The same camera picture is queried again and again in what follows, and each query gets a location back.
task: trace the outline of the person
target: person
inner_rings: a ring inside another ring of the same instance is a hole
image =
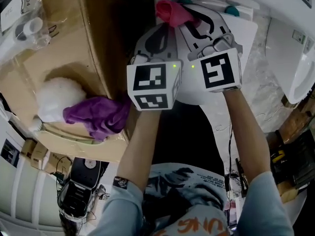
[[[264,133],[239,89],[223,93],[249,189],[235,235],[294,235]],[[227,236],[224,168],[199,106],[143,111],[90,236]]]

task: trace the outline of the black tag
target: black tag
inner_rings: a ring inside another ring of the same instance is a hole
[[[114,177],[113,186],[127,189],[128,180],[122,177]]]

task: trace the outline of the cotton ball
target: cotton ball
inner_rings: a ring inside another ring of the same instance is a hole
[[[83,101],[86,93],[77,82],[54,78],[44,82],[36,93],[38,116],[43,122],[64,122],[63,110]]]

